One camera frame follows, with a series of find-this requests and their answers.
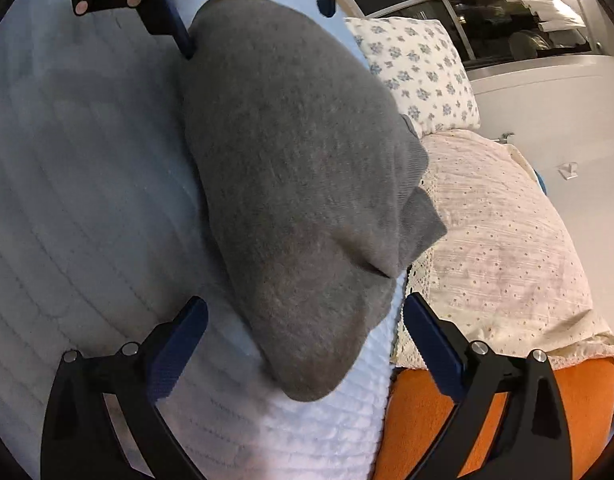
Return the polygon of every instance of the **blue gripper pad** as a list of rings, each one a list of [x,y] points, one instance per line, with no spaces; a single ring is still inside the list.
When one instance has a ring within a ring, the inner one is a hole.
[[[450,323],[440,321],[417,292],[407,296],[402,319],[440,393],[451,397],[453,402],[461,402],[466,393],[462,385],[464,366],[440,326],[440,323]]]
[[[171,394],[209,322],[207,304],[191,298],[172,322],[174,327],[147,372],[147,398],[151,404]]]

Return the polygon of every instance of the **polka dot pillow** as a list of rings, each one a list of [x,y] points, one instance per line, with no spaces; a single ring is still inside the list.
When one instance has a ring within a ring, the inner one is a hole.
[[[438,20],[346,18],[371,72],[391,90],[418,137],[480,127],[471,83]]]

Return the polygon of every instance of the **quilted bedspread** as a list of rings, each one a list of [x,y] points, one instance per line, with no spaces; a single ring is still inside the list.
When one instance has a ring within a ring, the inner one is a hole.
[[[186,23],[203,1],[178,0]],[[315,0],[277,1],[354,48]],[[129,9],[76,18],[69,0],[17,0],[0,25],[0,435],[38,478],[61,354],[113,353],[197,294],[210,326],[159,407],[207,478],[364,480],[402,278],[340,387],[319,402],[288,399],[231,307],[183,142],[180,59]]]

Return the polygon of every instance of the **blue flower print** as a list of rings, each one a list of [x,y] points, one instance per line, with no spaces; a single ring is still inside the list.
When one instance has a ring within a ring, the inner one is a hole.
[[[380,54],[382,52],[382,43],[370,43],[369,48],[374,54]]]
[[[425,90],[424,88],[419,88],[416,91],[416,95],[418,97],[420,97],[423,101],[427,101],[427,99],[429,99],[431,97],[431,94],[427,90]]]
[[[398,82],[397,79],[389,79],[389,80],[384,81],[384,83],[387,86],[387,88],[391,90],[395,90],[396,88],[400,87],[400,83]]]
[[[410,106],[409,110],[407,110],[407,114],[412,116],[415,121],[420,118],[420,110],[418,110],[417,106]]]

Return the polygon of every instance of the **floral pillow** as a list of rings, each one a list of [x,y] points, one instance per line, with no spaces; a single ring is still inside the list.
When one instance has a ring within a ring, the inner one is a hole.
[[[480,127],[471,83],[438,20],[346,18],[370,70],[391,90],[418,137]]]

